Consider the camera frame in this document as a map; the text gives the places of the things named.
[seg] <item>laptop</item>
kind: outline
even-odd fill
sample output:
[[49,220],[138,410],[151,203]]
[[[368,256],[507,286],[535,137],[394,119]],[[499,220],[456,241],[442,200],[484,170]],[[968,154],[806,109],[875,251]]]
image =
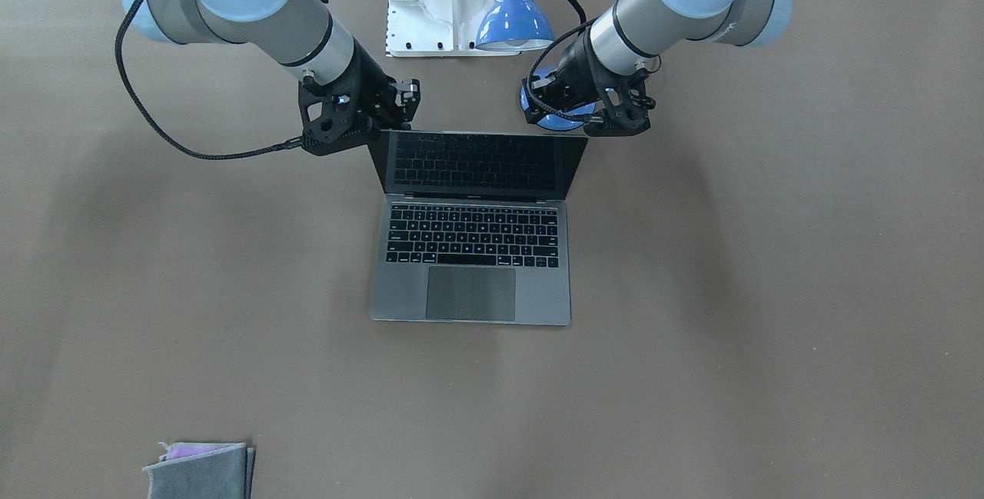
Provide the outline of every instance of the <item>laptop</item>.
[[570,323],[567,196],[587,138],[383,131],[372,318]]

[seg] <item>robotic arm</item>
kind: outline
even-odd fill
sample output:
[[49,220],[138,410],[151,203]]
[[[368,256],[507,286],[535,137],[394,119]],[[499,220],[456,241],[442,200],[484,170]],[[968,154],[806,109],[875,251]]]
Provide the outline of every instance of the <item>robotic arm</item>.
[[[130,9],[135,0],[122,0]],[[250,42],[298,78],[300,145],[313,155],[403,128],[421,99],[416,79],[384,74],[322,0],[145,0],[134,26],[172,43]]]
[[[679,40],[765,45],[790,21],[792,0],[617,0],[545,75],[523,81],[527,123],[553,116],[588,135],[635,135],[650,127],[644,64]],[[602,108],[572,116],[601,100]]]

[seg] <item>gray cloth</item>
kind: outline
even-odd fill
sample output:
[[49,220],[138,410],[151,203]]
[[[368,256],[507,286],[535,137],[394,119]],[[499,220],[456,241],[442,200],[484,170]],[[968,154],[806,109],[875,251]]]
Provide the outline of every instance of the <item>gray cloth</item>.
[[148,499],[249,499],[254,450],[231,444],[145,467]]

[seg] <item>laptop key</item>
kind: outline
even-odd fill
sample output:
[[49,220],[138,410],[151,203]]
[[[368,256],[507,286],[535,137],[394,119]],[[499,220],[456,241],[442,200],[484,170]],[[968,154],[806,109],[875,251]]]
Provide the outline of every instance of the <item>laptop key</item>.
[[534,254],[537,257],[556,257],[558,256],[558,251],[556,247],[544,247],[535,245]]
[[437,261],[440,264],[480,264],[491,267],[495,264],[494,254],[451,254],[438,253]]

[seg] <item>laptop lid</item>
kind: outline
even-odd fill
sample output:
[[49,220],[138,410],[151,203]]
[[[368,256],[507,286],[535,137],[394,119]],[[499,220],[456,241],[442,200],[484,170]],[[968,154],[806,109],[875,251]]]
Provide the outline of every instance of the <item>laptop lid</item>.
[[582,135],[382,131],[369,152],[387,194],[558,201],[586,145]]

